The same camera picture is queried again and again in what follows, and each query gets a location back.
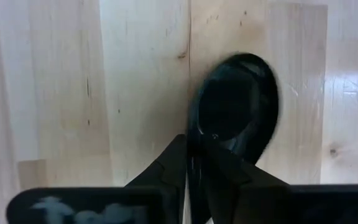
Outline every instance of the black rubber piece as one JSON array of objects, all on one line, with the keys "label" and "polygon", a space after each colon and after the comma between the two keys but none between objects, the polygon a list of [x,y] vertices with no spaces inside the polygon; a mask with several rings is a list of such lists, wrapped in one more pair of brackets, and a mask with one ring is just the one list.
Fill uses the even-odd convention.
[{"label": "black rubber piece", "polygon": [[194,224],[211,217],[202,187],[202,138],[214,139],[243,161],[256,164],[278,119],[278,87],[260,57],[237,54],[219,64],[196,93],[188,118],[188,178]]}]

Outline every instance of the wooden surface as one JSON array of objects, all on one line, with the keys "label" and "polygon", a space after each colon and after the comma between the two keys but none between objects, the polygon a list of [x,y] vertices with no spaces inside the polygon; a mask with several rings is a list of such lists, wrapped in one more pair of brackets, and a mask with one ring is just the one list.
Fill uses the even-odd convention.
[{"label": "wooden surface", "polygon": [[236,52],[280,85],[258,166],[358,183],[358,0],[0,0],[0,223],[21,190],[133,179]]}]

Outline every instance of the wood floor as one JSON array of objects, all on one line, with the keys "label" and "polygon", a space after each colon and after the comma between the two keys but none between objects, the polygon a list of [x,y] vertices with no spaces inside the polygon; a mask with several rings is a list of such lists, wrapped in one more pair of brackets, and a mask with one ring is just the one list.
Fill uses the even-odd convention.
[{"label": "wood floor", "polygon": [[133,179],[234,52],[280,85],[258,166],[358,183],[358,0],[0,0],[0,223],[21,190]]}]

